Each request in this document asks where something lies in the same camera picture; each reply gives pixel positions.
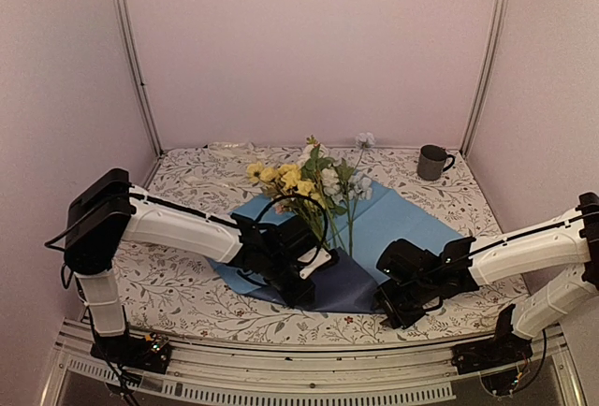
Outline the blue wrapping paper sheet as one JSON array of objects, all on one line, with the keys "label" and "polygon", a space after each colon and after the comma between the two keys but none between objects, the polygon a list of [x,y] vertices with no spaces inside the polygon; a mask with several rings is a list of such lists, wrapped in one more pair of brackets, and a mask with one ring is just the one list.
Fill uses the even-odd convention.
[{"label": "blue wrapping paper sheet", "polygon": [[[353,259],[341,249],[340,259],[332,267],[315,271],[315,300],[294,308],[307,312],[374,313],[373,294],[388,276],[376,268],[386,247],[397,239],[406,239],[421,249],[438,255],[451,240],[460,239],[457,231],[401,197],[395,190],[373,181],[370,199],[357,204],[353,225]],[[255,219],[269,199],[258,195],[232,212]],[[271,287],[248,283],[236,268],[207,260],[212,269],[235,293],[286,305]]]}]

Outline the yellow fake flower stem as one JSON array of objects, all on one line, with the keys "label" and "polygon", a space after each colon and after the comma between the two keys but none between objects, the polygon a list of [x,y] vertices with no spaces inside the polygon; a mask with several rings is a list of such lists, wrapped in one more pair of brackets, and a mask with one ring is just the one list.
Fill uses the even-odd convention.
[{"label": "yellow fake flower stem", "polygon": [[252,185],[260,186],[264,196],[277,202],[285,200],[287,213],[299,216],[319,239],[323,236],[325,209],[309,196],[313,184],[302,179],[298,165],[267,167],[261,162],[256,162],[246,168],[246,175]]}]

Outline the white blue fake flower stem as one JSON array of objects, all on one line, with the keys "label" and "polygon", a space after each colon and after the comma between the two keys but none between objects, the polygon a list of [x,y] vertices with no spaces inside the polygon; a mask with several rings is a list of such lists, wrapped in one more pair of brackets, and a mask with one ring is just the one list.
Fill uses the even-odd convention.
[{"label": "white blue fake flower stem", "polygon": [[363,153],[358,161],[352,164],[345,158],[333,164],[322,172],[325,181],[324,192],[332,202],[335,214],[341,216],[340,210],[346,216],[347,243],[345,250],[349,256],[354,250],[354,222],[357,214],[358,202],[370,200],[373,195],[373,181],[367,174],[358,169]]}]

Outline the pale blue fake flower stem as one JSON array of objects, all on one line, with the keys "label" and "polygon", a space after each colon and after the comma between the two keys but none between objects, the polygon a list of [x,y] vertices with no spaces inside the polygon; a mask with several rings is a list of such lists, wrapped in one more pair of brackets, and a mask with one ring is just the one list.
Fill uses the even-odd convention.
[{"label": "pale blue fake flower stem", "polygon": [[347,179],[359,180],[364,177],[360,170],[360,164],[364,153],[375,145],[375,137],[371,132],[359,133],[355,138],[355,144],[358,148],[358,157],[355,161],[347,164]]}]

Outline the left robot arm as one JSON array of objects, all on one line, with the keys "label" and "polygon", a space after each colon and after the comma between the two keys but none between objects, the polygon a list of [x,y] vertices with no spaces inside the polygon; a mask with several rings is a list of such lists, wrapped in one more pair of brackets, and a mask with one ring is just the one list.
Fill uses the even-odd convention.
[{"label": "left robot arm", "polygon": [[44,245],[63,254],[82,288],[95,334],[120,363],[139,355],[112,268],[123,241],[183,250],[253,272],[290,307],[313,302],[310,278],[330,260],[324,241],[299,217],[273,225],[237,213],[209,214],[151,196],[130,182],[126,170],[114,168],[71,202],[66,229]]}]

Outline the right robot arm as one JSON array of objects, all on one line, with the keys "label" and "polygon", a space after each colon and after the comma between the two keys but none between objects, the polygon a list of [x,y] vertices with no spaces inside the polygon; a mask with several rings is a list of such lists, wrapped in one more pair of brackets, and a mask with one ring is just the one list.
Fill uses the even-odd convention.
[{"label": "right robot arm", "polygon": [[598,196],[579,196],[576,207],[542,224],[496,237],[448,242],[440,254],[406,239],[391,242],[376,267],[388,279],[373,303],[385,325],[407,328],[458,294],[479,290],[513,275],[561,266],[562,272],[519,304],[505,307],[491,338],[452,349],[461,372],[532,356],[532,340],[547,326],[598,294]]}]

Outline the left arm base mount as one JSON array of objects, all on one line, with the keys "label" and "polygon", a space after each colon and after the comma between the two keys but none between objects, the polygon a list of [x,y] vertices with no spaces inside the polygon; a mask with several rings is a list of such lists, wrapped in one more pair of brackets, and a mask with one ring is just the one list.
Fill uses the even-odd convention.
[{"label": "left arm base mount", "polygon": [[168,338],[151,333],[142,337],[123,334],[95,336],[91,356],[126,368],[166,374],[172,347]]}]

